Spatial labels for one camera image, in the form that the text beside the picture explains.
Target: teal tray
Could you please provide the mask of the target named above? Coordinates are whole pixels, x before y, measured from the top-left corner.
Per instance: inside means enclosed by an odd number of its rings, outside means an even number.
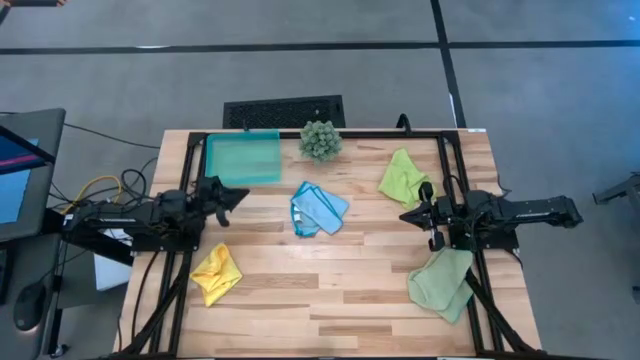
[[[205,176],[219,176],[225,186],[279,183],[282,157],[278,130],[208,135]]]

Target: blue cloth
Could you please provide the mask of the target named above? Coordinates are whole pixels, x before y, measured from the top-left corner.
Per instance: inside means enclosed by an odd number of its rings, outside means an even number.
[[[38,145],[38,139],[29,142]],[[31,170],[0,175],[0,224],[18,221],[29,174]]]
[[[295,233],[311,237],[322,229],[333,235],[342,227],[342,216],[348,208],[349,203],[345,200],[305,181],[291,198]]]

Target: green towel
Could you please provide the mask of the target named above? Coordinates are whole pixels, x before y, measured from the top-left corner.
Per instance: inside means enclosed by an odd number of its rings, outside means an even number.
[[[473,295],[464,281],[472,261],[466,250],[444,248],[434,253],[425,266],[409,274],[409,298],[455,324]]]
[[[393,153],[378,191],[400,201],[405,209],[412,210],[420,200],[418,190],[423,181],[429,181],[429,177],[416,168],[407,149],[401,148]]]

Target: yellow cable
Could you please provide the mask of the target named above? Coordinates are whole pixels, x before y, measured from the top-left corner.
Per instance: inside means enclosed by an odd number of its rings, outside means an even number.
[[[73,202],[71,204],[69,204],[69,206],[67,206],[64,210],[62,210],[62,215],[64,215],[67,212],[69,212],[69,210],[71,210],[71,208],[73,208],[77,204],[78,200],[80,200],[82,198],[82,195],[84,195],[84,193],[87,191],[87,189],[89,189],[89,187],[91,187],[91,185],[97,183],[98,181],[108,180],[108,179],[113,179],[113,181],[115,181],[118,184],[118,194],[116,194],[116,199],[113,201],[114,203],[118,202],[118,200],[120,199],[120,194],[122,194],[122,184],[120,183],[120,179],[118,179],[117,177],[112,176],[112,175],[99,176],[99,177],[89,181],[85,186],[82,187],[82,190],[80,190],[80,192],[78,193],[76,198],[73,199]]]

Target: yellow cloth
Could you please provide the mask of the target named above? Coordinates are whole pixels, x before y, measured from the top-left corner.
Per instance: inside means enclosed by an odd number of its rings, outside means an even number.
[[[209,307],[242,279],[242,273],[233,262],[227,246],[218,244],[190,277],[202,287],[204,303]]]
[[[400,201],[405,209],[412,210],[420,201],[418,190],[423,181],[429,181],[429,177],[416,168],[407,149],[400,148],[393,153],[378,191]]]

